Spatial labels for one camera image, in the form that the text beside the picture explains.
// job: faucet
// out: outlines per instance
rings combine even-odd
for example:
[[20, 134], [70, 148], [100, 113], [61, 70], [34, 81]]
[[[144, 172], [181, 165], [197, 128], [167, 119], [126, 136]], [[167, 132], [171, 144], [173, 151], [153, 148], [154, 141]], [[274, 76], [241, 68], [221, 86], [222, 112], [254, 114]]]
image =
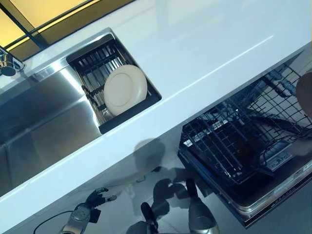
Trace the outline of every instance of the faucet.
[[10, 52], [0, 46], [0, 75], [12, 77], [16, 72], [20, 72], [25, 67], [22, 61], [19, 61]]

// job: white countertop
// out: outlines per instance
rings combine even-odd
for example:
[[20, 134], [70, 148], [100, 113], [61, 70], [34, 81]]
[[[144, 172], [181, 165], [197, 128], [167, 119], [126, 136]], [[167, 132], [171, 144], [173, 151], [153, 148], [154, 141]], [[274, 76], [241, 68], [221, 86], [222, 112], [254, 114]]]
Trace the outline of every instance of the white countertop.
[[110, 27], [162, 100], [2, 196], [0, 233], [309, 43], [310, 9], [309, 0], [137, 0], [30, 58], [26, 74]]

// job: metal dish rack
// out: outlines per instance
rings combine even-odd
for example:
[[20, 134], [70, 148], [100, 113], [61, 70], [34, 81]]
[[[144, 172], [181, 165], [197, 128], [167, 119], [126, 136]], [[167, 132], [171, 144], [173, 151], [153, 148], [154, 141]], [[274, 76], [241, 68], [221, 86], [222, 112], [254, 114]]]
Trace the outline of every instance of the metal dish rack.
[[116, 117], [109, 112], [103, 93], [109, 74], [122, 65], [138, 66], [120, 41], [111, 34], [71, 54], [66, 60], [78, 73], [82, 89], [97, 116], [102, 134], [161, 99], [159, 93], [147, 79], [148, 92], [144, 101]]
[[312, 137], [312, 121], [295, 96], [299, 78], [280, 65], [186, 124], [181, 143], [229, 185], [256, 173], [274, 176], [268, 160], [296, 139]]

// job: dish rack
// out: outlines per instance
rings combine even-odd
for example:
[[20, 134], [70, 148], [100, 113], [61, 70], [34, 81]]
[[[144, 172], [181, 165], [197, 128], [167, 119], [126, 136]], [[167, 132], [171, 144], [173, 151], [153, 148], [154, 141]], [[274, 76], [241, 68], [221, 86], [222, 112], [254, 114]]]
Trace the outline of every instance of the dish rack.
[[121, 42], [108, 34], [81, 50], [69, 55], [67, 62], [77, 72], [82, 89], [88, 98], [99, 122], [102, 134], [130, 119], [161, 99], [160, 94], [147, 79], [146, 99], [118, 116], [113, 116], [105, 105], [104, 85], [109, 74], [116, 68], [137, 63]]
[[312, 121], [295, 96], [299, 78], [280, 65], [187, 123], [182, 147], [228, 185], [256, 173], [274, 176], [292, 157], [283, 151], [296, 139], [312, 137]]

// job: black cable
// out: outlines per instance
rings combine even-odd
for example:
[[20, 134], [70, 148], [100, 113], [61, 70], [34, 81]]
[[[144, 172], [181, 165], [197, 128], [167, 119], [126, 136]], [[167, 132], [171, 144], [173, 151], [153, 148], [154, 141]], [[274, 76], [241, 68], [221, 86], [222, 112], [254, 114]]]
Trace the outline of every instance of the black cable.
[[59, 215], [62, 215], [62, 214], [64, 214], [64, 213], [69, 213], [69, 212], [73, 212], [73, 211], [64, 211], [64, 212], [61, 212], [61, 213], [59, 213], [59, 214], [56, 214], [55, 216], [52, 216], [51, 218], [48, 218], [47, 220], [43, 221], [42, 223], [40, 223], [40, 224], [34, 229], [33, 234], [36, 234], [36, 230], [37, 230], [42, 224], [46, 223], [47, 221], [51, 220], [52, 218], [55, 218], [55, 217], [57, 217], [57, 216], [59, 216]]

